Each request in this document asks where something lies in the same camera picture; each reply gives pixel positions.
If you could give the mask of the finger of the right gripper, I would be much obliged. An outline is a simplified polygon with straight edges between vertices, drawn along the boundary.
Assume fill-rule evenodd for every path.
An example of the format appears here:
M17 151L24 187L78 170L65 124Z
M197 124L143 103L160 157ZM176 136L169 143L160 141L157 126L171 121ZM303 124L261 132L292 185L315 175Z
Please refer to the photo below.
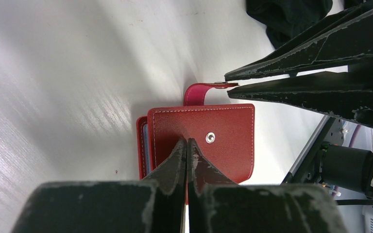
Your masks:
M226 81L373 62L373 0L330 15L251 64L224 75Z
M287 104L373 129L373 73L324 71L239 86L228 96Z

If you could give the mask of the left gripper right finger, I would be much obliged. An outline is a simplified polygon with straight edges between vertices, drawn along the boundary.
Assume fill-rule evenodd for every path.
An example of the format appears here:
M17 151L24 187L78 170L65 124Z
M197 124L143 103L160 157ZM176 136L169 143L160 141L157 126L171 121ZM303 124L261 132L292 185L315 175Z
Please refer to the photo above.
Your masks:
M187 143L192 233L344 233L335 201L317 185L239 185L218 170L194 139Z

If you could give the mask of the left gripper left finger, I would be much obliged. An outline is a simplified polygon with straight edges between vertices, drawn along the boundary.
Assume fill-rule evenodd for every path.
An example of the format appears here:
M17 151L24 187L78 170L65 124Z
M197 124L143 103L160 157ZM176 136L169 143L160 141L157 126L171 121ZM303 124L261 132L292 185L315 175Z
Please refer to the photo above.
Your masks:
M180 233L187 142L139 181L51 182L26 201L15 233Z

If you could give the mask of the red card holder wallet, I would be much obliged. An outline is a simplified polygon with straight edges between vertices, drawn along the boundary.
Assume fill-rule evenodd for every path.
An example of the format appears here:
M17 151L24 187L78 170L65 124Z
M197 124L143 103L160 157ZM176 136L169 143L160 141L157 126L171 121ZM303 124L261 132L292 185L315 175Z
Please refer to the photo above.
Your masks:
M183 104L150 109L136 122L139 177L145 178L171 154L176 143L193 138L218 170L236 183L248 180L254 169L252 104L206 105L210 89L234 83L195 83L184 93Z

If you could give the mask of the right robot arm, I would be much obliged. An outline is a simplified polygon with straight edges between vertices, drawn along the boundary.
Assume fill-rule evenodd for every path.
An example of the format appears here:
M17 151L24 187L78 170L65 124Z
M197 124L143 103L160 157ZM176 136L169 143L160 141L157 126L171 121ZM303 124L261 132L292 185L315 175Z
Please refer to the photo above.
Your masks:
M324 115L318 134L284 183L316 183L364 195L339 205L373 206L373 149L342 146L342 122L373 129L373 0L320 20L263 59L225 74L258 79L228 96L298 107Z

